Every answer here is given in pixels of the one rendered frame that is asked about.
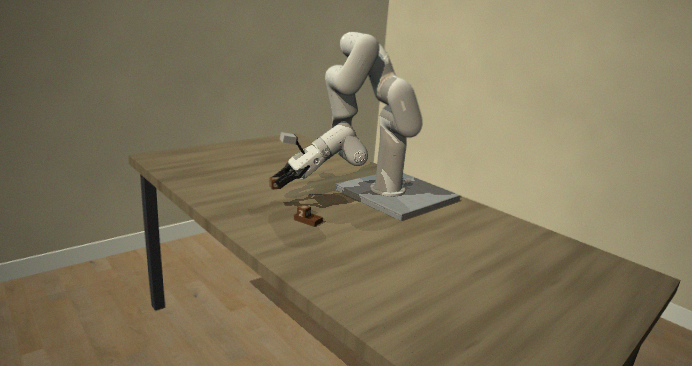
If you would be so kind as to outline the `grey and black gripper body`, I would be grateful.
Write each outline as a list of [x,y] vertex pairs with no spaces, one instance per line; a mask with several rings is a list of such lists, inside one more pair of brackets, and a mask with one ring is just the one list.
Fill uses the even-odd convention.
[[305,179],[308,177],[326,161],[319,148],[313,142],[311,144],[312,145],[304,149],[305,154],[300,151],[288,161],[289,165],[296,171],[296,173],[299,173],[299,171],[306,166],[310,166],[300,179]]

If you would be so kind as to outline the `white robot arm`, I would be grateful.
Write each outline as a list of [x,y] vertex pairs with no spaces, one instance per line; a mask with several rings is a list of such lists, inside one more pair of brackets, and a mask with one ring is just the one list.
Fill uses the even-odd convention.
[[412,86],[396,76],[387,52],[381,45],[379,51],[379,45],[369,34],[349,32],[343,35],[340,48],[348,59],[344,66],[332,66],[325,74],[333,115],[332,129],[313,143],[326,160],[338,153],[354,166],[367,161],[367,149],[356,136],[351,122],[358,112],[355,93],[369,76],[375,97],[386,104],[379,118],[376,180],[370,189],[383,196],[400,196],[405,193],[403,185],[411,183],[410,178],[402,178],[406,138],[420,132],[422,116]]

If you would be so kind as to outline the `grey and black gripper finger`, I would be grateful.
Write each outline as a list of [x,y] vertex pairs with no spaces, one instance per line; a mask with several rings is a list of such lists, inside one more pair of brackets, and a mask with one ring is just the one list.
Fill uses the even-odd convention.
[[289,165],[289,163],[287,162],[287,163],[286,163],[286,166],[285,166],[284,168],[282,168],[278,173],[276,173],[275,175],[273,175],[272,177],[281,177],[283,174],[286,175],[289,171],[291,171],[290,169],[292,170],[292,167],[291,167],[291,166]]
[[296,173],[296,171],[294,169],[292,169],[286,175],[284,174],[280,178],[275,180],[275,183],[281,189],[282,187],[284,187],[289,182],[292,182],[294,179],[300,179],[305,174],[305,172],[309,169],[309,167],[310,167],[309,165],[306,166],[305,168],[301,169],[299,171],[299,173]]

